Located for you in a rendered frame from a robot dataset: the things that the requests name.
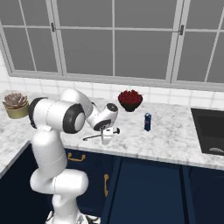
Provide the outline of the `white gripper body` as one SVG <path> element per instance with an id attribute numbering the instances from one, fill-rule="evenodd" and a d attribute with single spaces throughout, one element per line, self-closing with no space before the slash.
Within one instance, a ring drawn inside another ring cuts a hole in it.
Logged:
<path id="1" fill-rule="evenodd" d="M 106 144 L 109 144 L 110 140 L 112 139 L 112 135 L 102 135 L 101 136 L 101 143 L 106 145 Z"/>

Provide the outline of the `wide dark blue cupboard panel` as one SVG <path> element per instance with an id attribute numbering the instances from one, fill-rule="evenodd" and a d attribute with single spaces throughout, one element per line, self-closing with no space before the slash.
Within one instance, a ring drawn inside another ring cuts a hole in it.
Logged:
<path id="1" fill-rule="evenodd" d="M 181 167 L 124 157 L 101 224 L 188 224 Z"/>

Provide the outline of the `dark blue cupboard door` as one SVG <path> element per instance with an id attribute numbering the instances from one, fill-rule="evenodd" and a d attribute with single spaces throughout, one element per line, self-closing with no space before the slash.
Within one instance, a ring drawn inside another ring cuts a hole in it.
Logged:
<path id="1" fill-rule="evenodd" d="M 108 174 L 108 189 L 112 173 Z M 77 205 L 83 214 L 101 217 L 105 200 L 107 198 L 104 194 L 104 174 L 101 172 L 91 172 L 87 173 L 87 177 L 88 188 L 84 194 L 77 198 Z"/>

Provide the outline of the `succulent plant in yellow pot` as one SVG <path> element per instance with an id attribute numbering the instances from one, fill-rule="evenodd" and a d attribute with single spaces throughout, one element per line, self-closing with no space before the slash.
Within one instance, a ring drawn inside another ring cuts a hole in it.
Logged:
<path id="1" fill-rule="evenodd" d="M 4 97 L 3 105 L 11 119 L 20 119 L 28 115 L 29 102 L 26 95 L 21 93 L 7 94 Z"/>

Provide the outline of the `dark blue cupboard under sink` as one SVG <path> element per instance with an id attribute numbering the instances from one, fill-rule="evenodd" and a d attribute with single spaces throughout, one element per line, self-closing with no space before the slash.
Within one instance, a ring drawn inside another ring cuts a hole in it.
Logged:
<path id="1" fill-rule="evenodd" d="M 224 224 L 224 171 L 191 166 L 189 180 L 197 224 Z"/>

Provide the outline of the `dark blue corner cupboard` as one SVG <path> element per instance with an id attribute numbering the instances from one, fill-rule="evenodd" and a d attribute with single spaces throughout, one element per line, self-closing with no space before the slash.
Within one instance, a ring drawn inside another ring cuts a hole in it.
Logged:
<path id="1" fill-rule="evenodd" d="M 0 179 L 0 224 L 46 224 L 47 197 L 30 186 L 37 168 L 29 145 Z"/>

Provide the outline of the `black bowl of red fruit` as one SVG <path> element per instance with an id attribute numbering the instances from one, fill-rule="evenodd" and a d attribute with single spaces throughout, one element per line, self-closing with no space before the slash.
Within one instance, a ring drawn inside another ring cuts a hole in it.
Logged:
<path id="1" fill-rule="evenodd" d="M 127 112 L 133 112 L 143 101 L 143 97 L 134 89 L 125 90 L 118 95 L 118 101 Z"/>

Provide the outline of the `black sink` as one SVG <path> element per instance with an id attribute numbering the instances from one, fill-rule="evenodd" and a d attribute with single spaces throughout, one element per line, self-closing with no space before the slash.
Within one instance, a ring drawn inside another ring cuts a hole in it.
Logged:
<path id="1" fill-rule="evenodd" d="M 192 108 L 201 152 L 224 157 L 224 111 Z"/>

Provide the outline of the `dark long-handled kitchen utensil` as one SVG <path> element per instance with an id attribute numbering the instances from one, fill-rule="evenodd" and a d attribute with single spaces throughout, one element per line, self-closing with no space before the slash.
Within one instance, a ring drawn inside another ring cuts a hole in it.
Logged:
<path id="1" fill-rule="evenodd" d="M 113 131 L 112 134 L 120 134 L 120 129 L 119 128 L 116 128 L 116 131 Z M 87 141 L 90 138 L 101 137 L 101 136 L 102 136 L 102 134 L 96 135 L 96 136 L 88 136 L 88 137 L 84 137 L 82 140 L 83 141 Z"/>

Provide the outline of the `blue drink carton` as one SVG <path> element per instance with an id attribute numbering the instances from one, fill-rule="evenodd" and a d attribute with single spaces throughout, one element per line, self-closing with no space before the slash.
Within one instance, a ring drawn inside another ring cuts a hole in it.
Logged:
<path id="1" fill-rule="evenodd" d="M 151 130 L 151 114 L 149 113 L 144 115 L 144 129 L 147 131 Z"/>

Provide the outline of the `dark blue drawer front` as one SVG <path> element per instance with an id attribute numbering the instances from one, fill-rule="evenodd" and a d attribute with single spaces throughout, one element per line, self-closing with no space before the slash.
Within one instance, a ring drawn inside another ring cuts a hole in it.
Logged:
<path id="1" fill-rule="evenodd" d="M 66 156 L 72 153 L 74 158 L 80 158 L 86 155 L 86 159 L 82 162 L 74 162 L 67 159 L 67 168 L 77 169 L 86 173 L 101 172 L 103 174 L 111 174 L 113 171 L 114 157 L 102 153 L 89 152 L 84 150 L 66 149 Z"/>

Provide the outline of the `grey-framed window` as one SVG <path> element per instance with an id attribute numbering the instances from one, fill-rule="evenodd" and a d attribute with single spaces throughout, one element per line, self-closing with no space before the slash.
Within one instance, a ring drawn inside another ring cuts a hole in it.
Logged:
<path id="1" fill-rule="evenodd" d="M 11 77 L 224 91 L 224 0 L 0 0 L 0 44 Z"/>

